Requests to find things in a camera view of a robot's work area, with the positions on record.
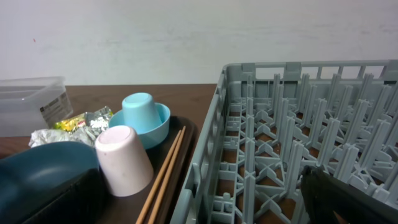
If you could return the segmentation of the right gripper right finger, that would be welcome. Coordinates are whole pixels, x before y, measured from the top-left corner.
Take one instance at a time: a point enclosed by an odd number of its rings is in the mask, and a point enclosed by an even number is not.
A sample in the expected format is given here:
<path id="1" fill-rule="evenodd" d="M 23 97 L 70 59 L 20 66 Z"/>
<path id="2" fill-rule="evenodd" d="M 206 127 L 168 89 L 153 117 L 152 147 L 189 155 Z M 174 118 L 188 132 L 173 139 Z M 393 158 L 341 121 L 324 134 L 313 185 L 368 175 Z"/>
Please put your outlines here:
<path id="1" fill-rule="evenodd" d="M 311 223 L 397 224 L 397 210 L 364 192 L 326 174 L 321 168 L 305 166 L 300 184 L 305 210 Z"/>

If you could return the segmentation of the pink cup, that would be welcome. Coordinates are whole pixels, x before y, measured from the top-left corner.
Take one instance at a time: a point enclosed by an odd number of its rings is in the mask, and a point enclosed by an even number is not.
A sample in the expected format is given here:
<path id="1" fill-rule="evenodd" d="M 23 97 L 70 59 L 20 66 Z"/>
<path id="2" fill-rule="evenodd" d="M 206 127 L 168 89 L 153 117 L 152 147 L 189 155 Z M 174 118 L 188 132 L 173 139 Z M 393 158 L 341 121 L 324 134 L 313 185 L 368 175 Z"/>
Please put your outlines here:
<path id="1" fill-rule="evenodd" d="M 154 169 L 136 131 L 114 126 L 95 141 L 96 155 L 110 193 L 127 197 L 144 190 L 152 181 Z"/>

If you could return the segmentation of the dark blue bowl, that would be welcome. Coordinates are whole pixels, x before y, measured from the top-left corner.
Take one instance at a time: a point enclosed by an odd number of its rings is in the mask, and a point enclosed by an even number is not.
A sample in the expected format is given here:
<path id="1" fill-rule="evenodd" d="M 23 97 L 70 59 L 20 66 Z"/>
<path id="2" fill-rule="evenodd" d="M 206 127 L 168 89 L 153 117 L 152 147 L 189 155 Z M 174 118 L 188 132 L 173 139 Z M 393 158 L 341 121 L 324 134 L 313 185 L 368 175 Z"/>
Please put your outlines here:
<path id="1" fill-rule="evenodd" d="M 95 150 L 77 142 L 45 144 L 1 160 L 1 223 L 22 223 L 28 200 L 90 170 Z"/>

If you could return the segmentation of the light blue cup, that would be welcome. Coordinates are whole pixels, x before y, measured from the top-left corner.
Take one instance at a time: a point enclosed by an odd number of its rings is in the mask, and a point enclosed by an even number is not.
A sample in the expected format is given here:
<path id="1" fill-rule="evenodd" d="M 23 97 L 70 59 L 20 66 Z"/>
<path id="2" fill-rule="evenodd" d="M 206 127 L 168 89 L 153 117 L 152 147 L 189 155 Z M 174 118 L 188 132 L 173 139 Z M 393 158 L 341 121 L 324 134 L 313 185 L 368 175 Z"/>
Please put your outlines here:
<path id="1" fill-rule="evenodd" d="M 123 117 L 126 126 L 138 134 L 146 133 L 162 124 L 152 95 L 144 92 L 134 93 L 122 101 Z"/>

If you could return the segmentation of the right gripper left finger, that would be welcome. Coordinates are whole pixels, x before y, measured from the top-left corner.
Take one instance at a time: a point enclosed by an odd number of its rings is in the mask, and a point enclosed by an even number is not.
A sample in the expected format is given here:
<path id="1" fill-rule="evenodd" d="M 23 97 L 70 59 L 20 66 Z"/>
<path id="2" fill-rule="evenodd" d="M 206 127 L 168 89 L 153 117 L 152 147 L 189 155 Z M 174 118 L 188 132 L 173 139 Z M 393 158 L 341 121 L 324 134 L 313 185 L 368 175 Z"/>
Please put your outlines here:
<path id="1" fill-rule="evenodd" d="M 26 203 L 22 223 L 95 223 L 103 211 L 103 180 L 90 169 Z"/>

